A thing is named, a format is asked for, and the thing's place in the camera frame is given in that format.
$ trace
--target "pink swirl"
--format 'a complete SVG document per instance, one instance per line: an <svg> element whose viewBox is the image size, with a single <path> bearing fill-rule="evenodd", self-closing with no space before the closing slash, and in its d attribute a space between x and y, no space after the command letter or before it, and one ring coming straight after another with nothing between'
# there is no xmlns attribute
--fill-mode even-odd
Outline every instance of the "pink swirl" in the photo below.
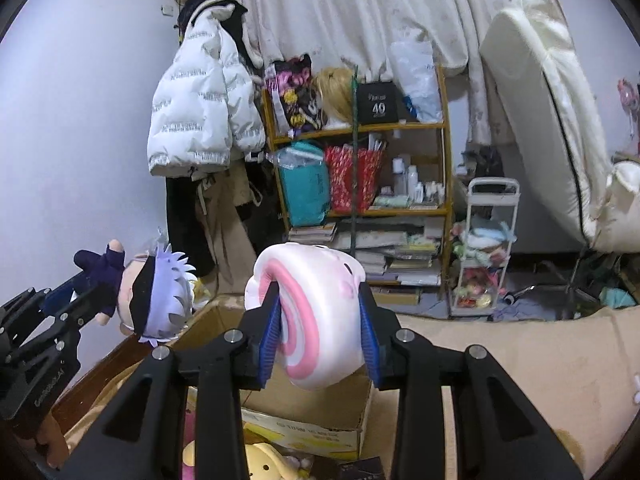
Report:
<svg viewBox="0 0 640 480"><path fill-rule="evenodd" d="M289 334L287 341L281 345L282 353L286 357L293 355L298 344L295 312L298 313L304 334L305 348L302 359L298 364L287 365L287 375L292 379L306 379L318 366L320 353L320 336L314 311L300 284L293 278L287 268L275 258L267 261L260 275L260 283L258 285L260 302L264 301L271 282L278 282L278 285L283 287L293 300L292 305L289 301L284 300L282 296L280 297L280 304L287 320L287 332Z"/></svg>

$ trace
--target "metal screw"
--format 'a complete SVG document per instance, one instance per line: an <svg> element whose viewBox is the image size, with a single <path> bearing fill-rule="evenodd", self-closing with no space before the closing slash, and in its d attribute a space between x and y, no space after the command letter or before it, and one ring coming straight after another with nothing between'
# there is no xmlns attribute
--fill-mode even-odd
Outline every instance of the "metal screw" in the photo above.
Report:
<svg viewBox="0 0 640 480"><path fill-rule="evenodd" d="M151 352L151 357L153 357L153 359L157 359L158 361L162 361L162 359L169 357L170 353L171 351L169 350L168 346L156 346L154 348L154 351Z"/></svg>
<svg viewBox="0 0 640 480"><path fill-rule="evenodd" d="M480 345L472 345L469 347L469 355L473 359L484 359L486 357L486 348Z"/></svg>
<svg viewBox="0 0 640 480"><path fill-rule="evenodd" d="M227 343L237 343L242 339L242 332L240 332L237 328L232 330L228 330L225 332L225 341Z"/></svg>
<svg viewBox="0 0 640 480"><path fill-rule="evenodd" d="M408 328L401 328L396 332L396 339L403 343L410 343L415 339L415 334Z"/></svg>

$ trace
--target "dark box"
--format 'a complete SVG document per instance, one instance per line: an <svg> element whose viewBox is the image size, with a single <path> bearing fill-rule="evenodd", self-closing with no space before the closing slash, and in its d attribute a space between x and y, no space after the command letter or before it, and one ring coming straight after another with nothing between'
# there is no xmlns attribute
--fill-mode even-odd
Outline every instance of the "dark box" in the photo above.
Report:
<svg viewBox="0 0 640 480"><path fill-rule="evenodd" d="M396 85L391 81L358 85L357 97L360 124L398 122Z"/></svg>
<svg viewBox="0 0 640 480"><path fill-rule="evenodd" d="M385 480L380 457L341 464L338 467L338 480Z"/></svg>

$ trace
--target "patterned bag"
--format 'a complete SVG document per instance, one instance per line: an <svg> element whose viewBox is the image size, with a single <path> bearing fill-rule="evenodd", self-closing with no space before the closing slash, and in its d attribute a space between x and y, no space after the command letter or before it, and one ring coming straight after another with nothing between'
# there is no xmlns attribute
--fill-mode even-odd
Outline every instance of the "patterned bag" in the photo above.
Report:
<svg viewBox="0 0 640 480"><path fill-rule="evenodd" d="M378 173L382 166L382 150L358 150L358 211L364 212L373 203L378 190ZM339 213L351 211L351 175L353 149L351 146L331 146L324 152L329 167L331 207Z"/></svg>
<svg viewBox="0 0 640 480"><path fill-rule="evenodd" d="M273 102L281 134L292 136L321 130L324 125L316 90L311 86L309 54L274 61L264 71L264 83Z"/></svg>

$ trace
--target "beige blanket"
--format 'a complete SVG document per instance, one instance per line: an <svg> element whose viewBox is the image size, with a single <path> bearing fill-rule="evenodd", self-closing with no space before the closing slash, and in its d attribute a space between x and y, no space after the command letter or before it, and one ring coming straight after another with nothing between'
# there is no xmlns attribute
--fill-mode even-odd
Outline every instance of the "beige blanket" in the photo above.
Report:
<svg viewBox="0 0 640 480"><path fill-rule="evenodd" d="M229 298L218 302L229 305ZM232 301L241 307L241 298ZM190 341L210 338L213 318L200 313L193 320ZM572 449L589 478L618 444L638 407L634 375L640 372L640 309L561 322L452 322L399 316L404 327L423 334L438 346L463 350L482 344L529 396L554 430L574 441ZM66 435L73 448L113 397L132 368L103 390L90 412ZM447 478L456 478L450 398L445 394ZM398 393L374 393L363 456L381 456L388 474L393 454Z"/></svg>

